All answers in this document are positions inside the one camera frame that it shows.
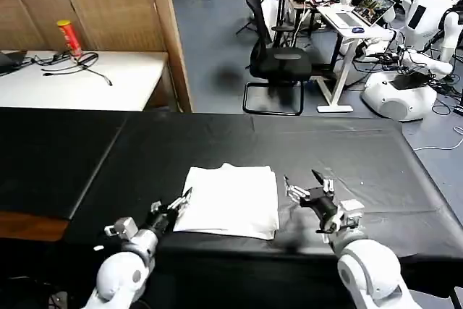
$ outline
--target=white towel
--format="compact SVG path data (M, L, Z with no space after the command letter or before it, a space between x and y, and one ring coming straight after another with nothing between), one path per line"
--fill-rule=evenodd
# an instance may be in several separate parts
M175 232L204 232L271 240L279 228L276 178L268 166L190 168L190 202Z

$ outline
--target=computer screen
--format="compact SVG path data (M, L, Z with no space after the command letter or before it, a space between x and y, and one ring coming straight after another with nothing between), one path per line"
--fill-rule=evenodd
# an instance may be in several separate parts
M394 0L362 0L354 12L367 24L373 25L395 4Z

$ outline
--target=black table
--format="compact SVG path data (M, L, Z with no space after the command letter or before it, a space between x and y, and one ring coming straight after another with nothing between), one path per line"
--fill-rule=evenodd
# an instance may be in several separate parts
M55 267L68 279L93 286L105 256L93 246L115 250L116 240L101 232L104 226L121 216L141 222L153 201L168 203L178 196L191 166L216 168L227 162L269 165L275 171L281 229L270 242L195 233L165 237L147 292L157 308L205 301L221 308L334 308L349 302L335 257L315 235L313 212L305 214L314 230L305 252L290 253L282 246L293 206L284 197L283 175L295 184L316 186L311 169L335 179L338 199L357 198L365 205L366 232L400 257L409 287L447 297L461 285L462 226L399 123L218 114L124 117L55 253Z
M0 211L71 219L125 118L0 108Z

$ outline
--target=white table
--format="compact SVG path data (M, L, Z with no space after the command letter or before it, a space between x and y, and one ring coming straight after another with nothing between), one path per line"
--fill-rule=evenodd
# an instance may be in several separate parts
M347 52L344 56L341 71L339 72L338 80L336 81L333 92L330 92L326 86L324 77L314 77L320 86L323 96L328 102L328 105L319 105L317 110L320 113L352 112L354 109L350 105L338 105L338 102L339 98L341 97L342 90L344 89L349 70L352 68L352 61L354 59L355 49L357 48L359 40L369 38L382 38L383 40L391 40L391 34L393 32L391 30L384 29L379 25L373 25L371 27L363 27L365 29L364 33L353 33L352 29L337 28L337 26L330 18L330 14L333 14L332 8L318 7L317 10L321 13L323 18L335 28L335 30L344 38L344 40L350 41L349 48L347 49Z
M142 111L162 80L169 107L172 111L177 110L166 53L97 53L99 59L91 69L107 76L112 86L101 76L88 71L43 76L41 69L68 67L73 65L71 61L48 67L34 64L0 77L0 107ZM53 51L29 51L26 57L37 55L49 59L53 54Z

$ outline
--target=red can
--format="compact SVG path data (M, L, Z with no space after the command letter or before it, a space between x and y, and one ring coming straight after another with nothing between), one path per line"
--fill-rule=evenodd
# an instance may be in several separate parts
M66 45L71 52L71 55L73 55L75 58L82 56L82 47L80 46L77 36L75 35L74 27L72 27L71 21L61 20L56 24L66 39Z

